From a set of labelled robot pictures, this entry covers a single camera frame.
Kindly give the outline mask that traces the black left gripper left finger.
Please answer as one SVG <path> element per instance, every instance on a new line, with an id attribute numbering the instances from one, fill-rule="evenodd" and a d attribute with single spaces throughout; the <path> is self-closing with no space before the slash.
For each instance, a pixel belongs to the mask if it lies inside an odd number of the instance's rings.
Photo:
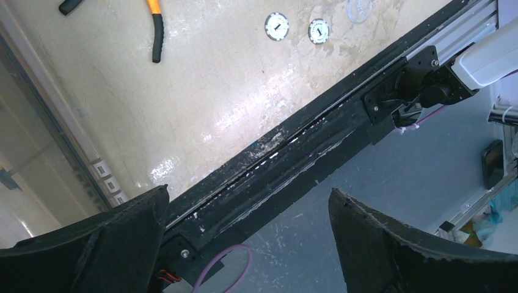
<path id="1" fill-rule="evenodd" d="M 164 235 L 166 186 L 1 250 L 2 292 L 146 292 Z"/>

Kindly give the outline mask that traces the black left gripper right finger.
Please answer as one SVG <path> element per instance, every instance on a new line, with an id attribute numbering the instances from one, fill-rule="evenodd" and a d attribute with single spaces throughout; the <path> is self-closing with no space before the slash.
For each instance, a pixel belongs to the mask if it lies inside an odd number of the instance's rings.
<path id="1" fill-rule="evenodd" d="M 340 189 L 329 217 L 348 292 L 516 292 L 517 256 L 426 233 Z"/>

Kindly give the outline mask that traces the clear round disc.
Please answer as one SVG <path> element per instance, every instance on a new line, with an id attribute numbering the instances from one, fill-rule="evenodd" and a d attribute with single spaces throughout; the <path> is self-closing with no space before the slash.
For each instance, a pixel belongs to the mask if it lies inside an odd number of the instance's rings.
<path id="1" fill-rule="evenodd" d="M 346 11 L 354 24 L 362 24 L 369 17 L 373 8 L 372 0 L 349 0 Z"/>

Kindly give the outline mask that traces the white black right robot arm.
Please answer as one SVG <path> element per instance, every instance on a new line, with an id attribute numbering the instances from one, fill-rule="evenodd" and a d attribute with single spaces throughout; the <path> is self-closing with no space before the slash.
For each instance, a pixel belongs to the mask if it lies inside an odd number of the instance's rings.
<path id="1" fill-rule="evenodd" d="M 396 98 L 405 112 L 415 104 L 430 108 L 459 103 L 479 90 L 517 72 L 517 20 L 430 69 L 407 67 L 397 75 Z"/>

